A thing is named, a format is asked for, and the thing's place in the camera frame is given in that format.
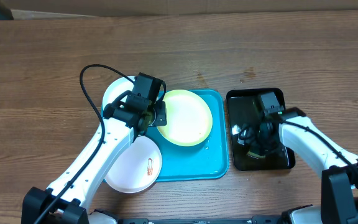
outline white bowl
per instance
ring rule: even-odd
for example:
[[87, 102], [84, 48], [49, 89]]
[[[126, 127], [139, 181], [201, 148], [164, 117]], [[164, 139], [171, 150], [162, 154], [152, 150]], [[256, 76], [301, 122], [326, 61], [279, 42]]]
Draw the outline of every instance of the white bowl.
[[150, 187], [162, 166], [161, 152], [149, 138], [139, 136], [112, 165], [104, 178], [108, 185], [123, 193], [136, 193]]

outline wall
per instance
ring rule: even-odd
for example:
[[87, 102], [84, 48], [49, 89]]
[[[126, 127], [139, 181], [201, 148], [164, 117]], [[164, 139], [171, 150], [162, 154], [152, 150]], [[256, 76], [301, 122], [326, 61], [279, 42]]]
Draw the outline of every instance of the wall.
[[358, 9], [358, 0], [0, 0], [10, 9], [90, 16]]

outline wooden table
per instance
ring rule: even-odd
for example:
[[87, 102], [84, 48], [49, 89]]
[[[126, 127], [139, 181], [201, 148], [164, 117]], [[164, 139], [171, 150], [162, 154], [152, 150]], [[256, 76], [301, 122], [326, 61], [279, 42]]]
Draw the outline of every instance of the wooden table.
[[[0, 222], [20, 222], [27, 191], [46, 188], [93, 135], [98, 120], [78, 83], [91, 63], [223, 98], [279, 87], [288, 107], [358, 154], [358, 11], [0, 21]], [[96, 104], [117, 78], [87, 72]], [[291, 171], [239, 172], [230, 161], [221, 179], [156, 183], [134, 195], [102, 183], [91, 208], [121, 217], [236, 218], [319, 201], [320, 180], [297, 157]]]

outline black tray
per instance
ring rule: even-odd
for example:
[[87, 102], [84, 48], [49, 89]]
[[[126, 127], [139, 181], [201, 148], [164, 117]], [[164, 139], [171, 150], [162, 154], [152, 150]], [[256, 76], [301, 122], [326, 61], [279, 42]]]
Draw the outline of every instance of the black tray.
[[237, 142], [238, 134], [233, 134], [232, 131], [235, 125], [242, 127], [245, 123], [260, 123], [262, 109], [255, 105], [259, 103], [257, 97], [259, 94], [271, 91], [275, 93], [280, 105], [285, 108], [283, 92], [278, 88], [231, 90], [226, 95], [233, 161], [238, 170], [291, 169], [295, 165], [294, 152], [280, 143], [278, 133], [274, 136], [277, 140], [277, 147], [272, 148], [271, 153], [266, 156], [259, 156], [258, 148], [251, 146], [246, 149]]

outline plastic tray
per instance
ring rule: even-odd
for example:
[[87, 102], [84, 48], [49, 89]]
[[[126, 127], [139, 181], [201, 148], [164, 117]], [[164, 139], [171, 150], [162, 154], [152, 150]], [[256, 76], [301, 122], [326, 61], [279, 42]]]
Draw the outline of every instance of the plastic tray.
[[[256, 102], [259, 94], [274, 92], [280, 105], [284, 106], [284, 94], [278, 88], [264, 88], [253, 90], [231, 90], [226, 95], [227, 110], [229, 116], [230, 130], [235, 125], [242, 126], [244, 123], [260, 123], [259, 114], [262, 112]], [[238, 134], [231, 136], [234, 167], [241, 171], [247, 170], [273, 170], [273, 169], [291, 169], [295, 165], [294, 152], [283, 146], [281, 143], [276, 148], [272, 148], [274, 153], [263, 158], [258, 158], [251, 154], [256, 150], [253, 147], [246, 150], [244, 146], [237, 143]]]
[[215, 90], [190, 90], [199, 95], [212, 112], [212, 130], [202, 143], [183, 147], [167, 141], [157, 130], [148, 128], [146, 136], [161, 150], [162, 168], [157, 182], [217, 179], [229, 168], [223, 99]]

